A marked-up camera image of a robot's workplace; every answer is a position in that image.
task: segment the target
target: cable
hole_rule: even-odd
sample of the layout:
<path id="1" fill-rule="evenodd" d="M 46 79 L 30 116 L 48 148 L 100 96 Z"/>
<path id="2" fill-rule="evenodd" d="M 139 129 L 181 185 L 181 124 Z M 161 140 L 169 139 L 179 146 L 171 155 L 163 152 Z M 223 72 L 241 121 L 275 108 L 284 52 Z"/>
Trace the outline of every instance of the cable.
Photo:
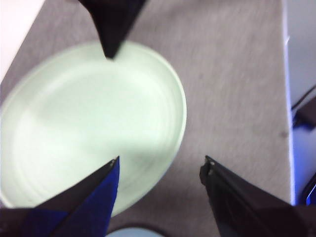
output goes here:
<path id="1" fill-rule="evenodd" d="M 291 110 L 294 110 L 296 107 L 298 107 L 302 102 L 303 100 L 313 91 L 316 89 L 316 84 L 313 85 L 302 97 L 301 99 L 299 99 L 291 108 Z"/>

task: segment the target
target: white surface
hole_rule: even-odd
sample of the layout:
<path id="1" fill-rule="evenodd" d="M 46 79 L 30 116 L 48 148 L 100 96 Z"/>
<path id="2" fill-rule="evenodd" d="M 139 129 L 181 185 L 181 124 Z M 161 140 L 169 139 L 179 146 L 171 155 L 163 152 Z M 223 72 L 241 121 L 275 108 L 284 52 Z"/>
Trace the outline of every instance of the white surface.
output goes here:
<path id="1" fill-rule="evenodd" d="M 1 81 L 45 0 L 1 0 Z"/>
<path id="2" fill-rule="evenodd" d="M 107 237 L 163 237 L 153 231 L 142 228 L 126 228 L 114 231 L 107 235 Z"/>
<path id="3" fill-rule="evenodd" d="M 291 103 L 316 84 L 316 1 L 288 0 L 288 61 Z M 306 98 L 306 102 L 316 91 Z M 293 131 L 296 201 L 316 173 L 316 129 Z"/>
<path id="4" fill-rule="evenodd" d="M 151 49 L 127 42 L 112 61 L 96 42 L 33 69 L 7 97 L 1 122 L 5 205 L 36 206 L 120 156 L 116 215 L 169 168 L 186 101 L 172 67 Z"/>

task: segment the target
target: black plastic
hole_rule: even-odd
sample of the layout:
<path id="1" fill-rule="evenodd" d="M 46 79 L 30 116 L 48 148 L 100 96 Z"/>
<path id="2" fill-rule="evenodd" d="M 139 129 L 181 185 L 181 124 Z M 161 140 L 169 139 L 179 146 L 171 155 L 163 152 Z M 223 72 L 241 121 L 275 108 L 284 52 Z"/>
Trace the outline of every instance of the black plastic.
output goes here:
<path id="1" fill-rule="evenodd" d="M 316 206 L 296 206 L 246 182 L 210 157 L 200 169 L 222 237 L 316 236 Z"/>
<path id="2" fill-rule="evenodd" d="M 146 0 L 79 0 L 90 12 L 106 57 L 114 58 Z"/>

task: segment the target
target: light green plate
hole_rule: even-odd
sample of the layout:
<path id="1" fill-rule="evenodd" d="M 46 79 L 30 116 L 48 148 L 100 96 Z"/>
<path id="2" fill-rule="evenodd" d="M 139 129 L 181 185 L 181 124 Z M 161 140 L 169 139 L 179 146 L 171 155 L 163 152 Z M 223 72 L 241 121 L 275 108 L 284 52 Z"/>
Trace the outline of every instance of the light green plate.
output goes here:
<path id="1" fill-rule="evenodd" d="M 1 199 L 35 206 L 120 155 L 113 215 L 145 195 L 174 159 L 186 124 L 179 78 L 160 55 L 126 42 L 68 49 L 39 65 L 4 102 Z"/>

